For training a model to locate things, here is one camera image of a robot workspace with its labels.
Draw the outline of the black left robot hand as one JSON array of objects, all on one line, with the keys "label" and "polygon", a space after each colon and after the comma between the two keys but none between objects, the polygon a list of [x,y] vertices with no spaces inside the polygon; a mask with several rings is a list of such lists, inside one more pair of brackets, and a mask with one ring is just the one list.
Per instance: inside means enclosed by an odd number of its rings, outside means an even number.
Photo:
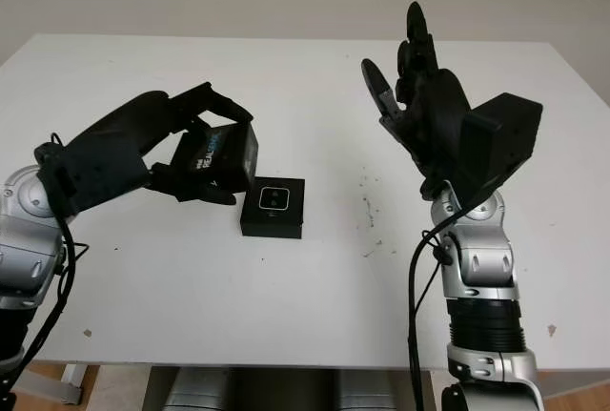
[{"label": "black left robot hand", "polygon": [[149,190],[178,201],[234,205],[254,181],[258,144],[253,116],[205,82],[174,97],[144,92],[108,113],[71,142],[93,137],[127,139],[141,156],[172,134],[180,140],[168,164],[149,169]]}]

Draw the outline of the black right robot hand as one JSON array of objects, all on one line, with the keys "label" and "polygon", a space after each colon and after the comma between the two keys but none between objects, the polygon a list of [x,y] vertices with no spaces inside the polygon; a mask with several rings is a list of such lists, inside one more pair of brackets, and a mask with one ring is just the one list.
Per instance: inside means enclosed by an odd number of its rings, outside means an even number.
[{"label": "black right robot hand", "polygon": [[408,151],[424,177],[420,193],[431,200],[455,171],[461,122],[470,106],[457,77],[438,65],[433,36],[416,1],[407,10],[406,39],[399,44],[396,69],[391,87],[372,60],[361,61],[379,123]]}]

